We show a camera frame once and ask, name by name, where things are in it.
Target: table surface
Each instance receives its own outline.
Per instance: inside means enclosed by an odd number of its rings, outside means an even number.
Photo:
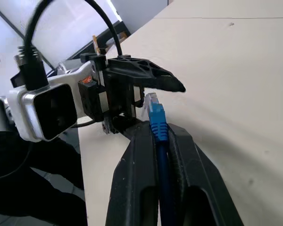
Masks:
[[[167,121],[218,167],[244,224],[283,226],[283,0],[217,2],[176,0],[122,49],[185,85],[186,93],[156,90]],[[88,222],[104,225],[129,140],[100,123],[79,138]]]

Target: white table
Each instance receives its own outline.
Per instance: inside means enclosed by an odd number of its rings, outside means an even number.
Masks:
[[[283,0],[176,0],[122,48],[185,85],[156,91],[167,121],[218,167],[244,224],[283,226]],[[104,225],[129,140],[99,123],[79,138],[88,222]]]

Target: person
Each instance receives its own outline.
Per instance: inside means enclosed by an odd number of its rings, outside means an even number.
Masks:
[[[55,189],[31,169],[60,174],[83,189],[81,156],[75,149],[56,138],[50,142],[24,141],[17,130],[0,132],[0,214],[31,216],[57,226],[86,226],[85,202],[74,194]]]

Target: blue ethernet cable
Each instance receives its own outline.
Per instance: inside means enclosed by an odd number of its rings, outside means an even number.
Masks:
[[[156,93],[146,95],[145,106],[148,109],[150,127],[155,138],[161,225],[175,226],[175,204],[172,195],[170,169],[167,156],[169,136],[166,115],[164,107],[157,99]]]

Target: floor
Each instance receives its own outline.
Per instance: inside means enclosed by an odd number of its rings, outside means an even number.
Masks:
[[[69,129],[66,134],[61,135],[61,139],[65,140],[67,143],[71,144],[75,147],[76,151],[80,152],[79,146],[79,137],[77,129]],[[81,197],[85,200],[84,191],[76,188],[71,184],[68,180],[64,179],[60,175],[54,175],[50,173],[46,173],[44,171],[34,169],[40,175],[45,177],[54,188],[59,189],[62,192],[67,193],[74,193],[77,196]],[[0,226],[53,226],[47,222],[32,218],[32,217],[23,217],[23,218],[16,218],[16,217],[9,217],[0,215]]]

